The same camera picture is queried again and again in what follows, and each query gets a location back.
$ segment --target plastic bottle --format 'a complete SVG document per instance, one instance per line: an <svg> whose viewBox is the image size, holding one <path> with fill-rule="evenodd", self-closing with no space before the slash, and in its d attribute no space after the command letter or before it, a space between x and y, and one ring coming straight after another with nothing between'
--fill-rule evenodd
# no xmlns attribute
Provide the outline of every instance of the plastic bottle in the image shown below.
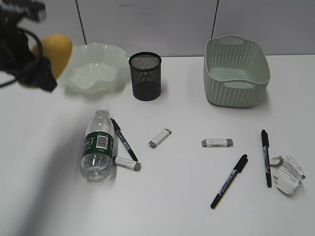
<svg viewBox="0 0 315 236"><path fill-rule="evenodd" d="M109 109L100 107L89 124L83 146L81 175L89 181L103 181L113 167L114 128Z"/></svg>

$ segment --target white eraser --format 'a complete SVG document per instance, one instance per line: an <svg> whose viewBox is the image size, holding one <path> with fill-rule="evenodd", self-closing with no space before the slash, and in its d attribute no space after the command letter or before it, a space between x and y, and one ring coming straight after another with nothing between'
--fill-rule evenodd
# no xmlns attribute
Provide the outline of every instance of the white eraser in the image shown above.
<svg viewBox="0 0 315 236"><path fill-rule="evenodd" d="M149 141L149 145L153 148L157 147L163 140L165 140L172 131L169 129L163 129L161 132L158 133L151 141Z"/></svg>
<svg viewBox="0 0 315 236"><path fill-rule="evenodd" d="M129 159L125 159L119 156L113 158L113 163L116 166L121 166L132 171L139 171L141 169L141 163Z"/></svg>
<svg viewBox="0 0 315 236"><path fill-rule="evenodd" d="M233 146L232 139L205 139L201 141L201 145L204 148L213 148L213 147L231 147Z"/></svg>

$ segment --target light green basket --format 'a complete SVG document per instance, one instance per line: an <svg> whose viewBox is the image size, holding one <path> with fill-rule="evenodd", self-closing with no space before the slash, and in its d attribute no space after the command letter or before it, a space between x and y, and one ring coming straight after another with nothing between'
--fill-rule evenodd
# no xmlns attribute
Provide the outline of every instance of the light green basket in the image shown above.
<svg viewBox="0 0 315 236"><path fill-rule="evenodd" d="M204 86L209 102L225 107L250 107L270 80L266 57L260 46L238 36L207 42Z"/></svg>

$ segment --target black marker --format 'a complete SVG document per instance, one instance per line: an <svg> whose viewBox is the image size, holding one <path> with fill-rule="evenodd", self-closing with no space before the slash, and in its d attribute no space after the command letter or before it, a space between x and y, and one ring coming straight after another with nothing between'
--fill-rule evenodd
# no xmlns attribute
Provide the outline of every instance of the black marker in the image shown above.
<svg viewBox="0 0 315 236"><path fill-rule="evenodd" d="M136 155L133 153L133 150L131 149L131 147L129 146L129 144L127 143L127 140L125 139L125 137L123 136L120 127L118 126L118 124L116 123L116 121L114 119L111 119L113 126L114 126L114 130L115 133L117 134L118 138L122 141L124 147L126 148L126 150L128 151L129 155L132 157L132 159L134 161L138 161Z"/></svg>
<svg viewBox="0 0 315 236"><path fill-rule="evenodd" d="M266 172L266 179L267 179L267 186L271 188L271 171L270 171L270 163L269 163L269 140L268 134L266 130L261 131L261 142L262 142L262 153L264 155L264 162L265 162L265 172Z"/></svg>
<svg viewBox="0 0 315 236"><path fill-rule="evenodd" d="M247 155L244 154L241 157L241 159L237 162L237 164L234 167L234 169L232 170L230 176L227 178L226 182L224 183L222 189L220 190L220 192L216 195L215 199L213 200L213 202L210 206L212 209L214 209L217 206L217 204L221 200L223 194L226 192L227 188L230 186L231 182L234 180L234 178L236 177L236 175L238 173L242 172L242 170L243 170L243 168L247 162L248 162Z"/></svg>

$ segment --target yellow fruit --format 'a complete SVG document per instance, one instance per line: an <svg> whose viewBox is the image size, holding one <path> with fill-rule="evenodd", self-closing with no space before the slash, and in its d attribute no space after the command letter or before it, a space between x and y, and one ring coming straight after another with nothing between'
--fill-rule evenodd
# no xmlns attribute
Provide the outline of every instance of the yellow fruit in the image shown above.
<svg viewBox="0 0 315 236"><path fill-rule="evenodd" d="M43 45L43 55L50 60L53 74L57 79L69 62L72 53L71 39L62 34L52 34L43 38L41 43ZM34 45L31 51L37 56L37 45Z"/></svg>

